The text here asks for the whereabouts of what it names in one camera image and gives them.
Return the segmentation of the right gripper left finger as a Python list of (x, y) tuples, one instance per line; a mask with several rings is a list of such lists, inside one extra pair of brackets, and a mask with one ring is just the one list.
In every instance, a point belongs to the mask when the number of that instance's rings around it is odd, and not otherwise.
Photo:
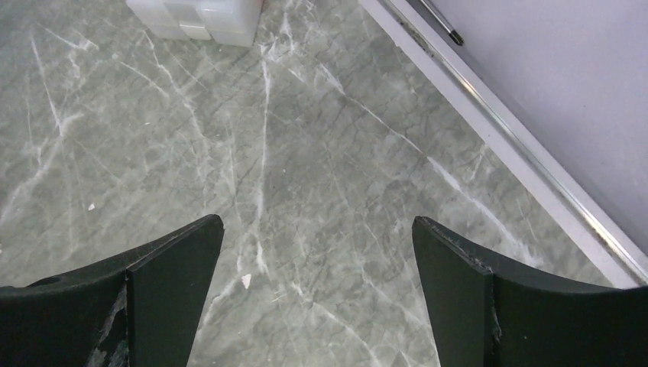
[(185, 366), (219, 258), (210, 214), (157, 240), (1, 289), (3, 366)]

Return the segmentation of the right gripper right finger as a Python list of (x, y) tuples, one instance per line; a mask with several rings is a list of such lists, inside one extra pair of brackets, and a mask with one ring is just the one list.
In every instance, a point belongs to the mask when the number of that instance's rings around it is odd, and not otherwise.
[(563, 278), (418, 216), (413, 249), (443, 366), (645, 366), (647, 289)]

